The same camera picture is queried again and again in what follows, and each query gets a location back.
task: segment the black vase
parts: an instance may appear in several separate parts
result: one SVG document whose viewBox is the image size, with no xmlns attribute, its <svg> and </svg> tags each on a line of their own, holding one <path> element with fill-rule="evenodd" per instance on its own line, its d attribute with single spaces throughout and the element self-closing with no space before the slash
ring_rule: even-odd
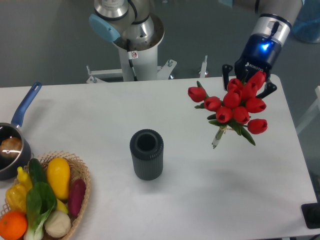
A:
<svg viewBox="0 0 320 240">
<path fill-rule="evenodd" d="M 130 140 L 130 151 L 135 174 L 142 180 L 153 180 L 164 168 L 164 141 L 151 129 L 136 132 Z"/>
</svg>

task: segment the wicker basket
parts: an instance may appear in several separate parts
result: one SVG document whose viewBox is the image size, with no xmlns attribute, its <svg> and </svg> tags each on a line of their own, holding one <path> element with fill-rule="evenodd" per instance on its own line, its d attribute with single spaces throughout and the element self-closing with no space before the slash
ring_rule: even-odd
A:
<svg viewBox="0 0 320 240">
<path fill-rule="evenodd" d="M 60 237 L 60 238 L 53 238 L 53 237 L 49 236 L 46 233 L 46 231 L 44 231 L 44 236 L 42 238 L 42 240 L 57 240 L 57 239 L 68 240 L 72 236 L 72 234 L 75 232 L 75 230 L 76 230 L 76 228 L 77 228 L 77 226 L 78 226 L 78 224 L 79 224 L 79 222 L 85 212 L 85 209 L 87 207 L 89 196 L 90 196 L 90 189 L 91 189 L 90 174 L 89 174 L 89 170 L 88 170 L 86 164 L 84 163 L 84 161 L 82 161 L 78 156 L 76 156 L 73 153 L 64 152 L 64 151 L 60 151 L 60 152 L 55 151 L 55 152 L 45 153 L 44 155 L 37 157 L 37 159 L 40 161 L 45 172 L 47 172 L 48 163 L 54 158 L 64 158 L 69 163 L 69 166 L 70 166 L 70 186 L 77 179 L 82 179 L 85 183 L 85 186 L 86 186 L 84 199 L 83 199 L 83 202 L 81 205 L 81 210 L 79 212 L 78 217 L 73 217 L 69 214 L 69 217 L 71 220 L 71 229 L 67 233 L 67 235 L 65 235 L 64 237 Z M 24 166 L 23 170 L 28 173 L 29 167 Z M 18 183 L 19 183 L 18 179 L 15 179 L 14 185 L 18 184 Z M 7 203 L 7 200 L 5 200 L 5 204 L 3 205 L 3 210 L 1 211 L 1 217 L 9 211 L 10 211 L 10 207 Z"/>
</svg>

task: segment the yellow pepper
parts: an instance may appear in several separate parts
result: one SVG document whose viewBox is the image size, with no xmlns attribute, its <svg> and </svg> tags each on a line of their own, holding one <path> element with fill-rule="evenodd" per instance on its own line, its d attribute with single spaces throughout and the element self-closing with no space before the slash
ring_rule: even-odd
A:
<svg viewBox="0 0 320 240">
<path fill-rule="evenodd" d="M 21 183 L 13 185 L 5 192 L 5 198 L 12 211 L 26 214 L 27 189 Z"/>
<path fill-rule="evenodd" d="M 66 207 L 66 205 L 60 201 L 58 198 L 56 199 L 56 210 L 62 211 L 66 214 L 68 214 L 68 208 Z"/>
<path fill-rule="evenodd" d="M 26 173 L 21 166 L 17 168 L 18 171 L 18 180 L 25 187 L 28 192 L 32 188 L 31 178 L 28 173 Z"/>
<path fill-rule="evenodd" d="M 61 157 L 52 159 L 46 171 L 46 177 L 55 197 L 61 201 L 67 200 L 70 190 L 70 167 Z"/>
</svg>

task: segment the tulip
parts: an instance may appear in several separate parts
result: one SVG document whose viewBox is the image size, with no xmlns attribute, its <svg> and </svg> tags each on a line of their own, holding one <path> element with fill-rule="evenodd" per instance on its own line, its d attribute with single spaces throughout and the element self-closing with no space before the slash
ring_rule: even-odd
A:
<svg viewBox="0 0 320 240">
<path fill-rule="evenodd" d="M 253 119 L 248 122 L 248 130 L 252 134 L 261 134 L 268 128 L 267 120 L 265 119 Z"/>
<path fill-rule="evenodd" d="M 208 97 L 204 100 L 204 107 L 211 112 L 216 112 L 221 107 L 221 100 L 217 96 Z"/>
<path fill-rule="evenodd" d="M 234 109 L 241 103 L 242 92 L 238 88 L 232 88 L 223 98 L 223 105 L 227 108 Z"/>
<path fill-rule="evenodd" d="M 196 103 L 200 103 L 206 98 L 206 91 L 202 87 L 192 86 L 188 88 L 189 97 Z"/>
<path fill-rule="evenodd" d="M 255 83 L 259 90 L 266 81 L 266 73 L 263 71 L 257 71 L 248 81 L 248 83 Z"/>
<path fill-rule="evenodd" d="M 246 124 L 250 120 L 249 113 L 244 106 L 238 106 L 233 110 L 233 118 L 240 124 Z"/>
<path fill-rule="evenodd" d="M 249 98 L 245 103 L 245 108 L 249 113 L 253 114 L 262 112 L 266 109 L 266 107 L 267 105 L 265 104 L 265 102 L 262 99 L 256 97 Z"/>
<path fill-rule="evenodd" d="M 230 119 L 232 119 L 233 116 L 233 112 L 230 108 L 226 107 L 226 106 L 221 106 L 217 109 L 216 111 L 216 119 L 218 122 L 220 123 L 226 123 L 228 122 Z"/>
<path fill-rule="evenodd" d="M 238 78 L 232 78 L 229 81 L 226 89 L 229 92 L 231 89 L 240 89 L 240 90 L 242 90 L 243 87 L 244 87 L 244 85 L 241 83 L 241 81 Z"/>
<path fill-rule="evenodd" d="M 250 98 L 255 98 L 257 95 L 258 87 L 255 82 L 247 82 L 242 90 L 242 101 L 247 101 Z"/>
</svg>

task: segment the blue light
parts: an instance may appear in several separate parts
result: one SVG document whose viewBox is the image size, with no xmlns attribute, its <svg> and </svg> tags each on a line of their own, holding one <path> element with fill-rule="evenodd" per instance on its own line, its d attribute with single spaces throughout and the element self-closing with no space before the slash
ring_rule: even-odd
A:
<svg viewBox="0 0 320 240">
<path fill-rule="evenodd" d="M 269 45 L 270 45 L 270 43 L 267 43 L 267 44 L 261 45 L 261 47 L 262 47 L 262 49 L 263 49 L 264 51 L 266 51 L 267 48 L 269 47 Z"/>
</svg>

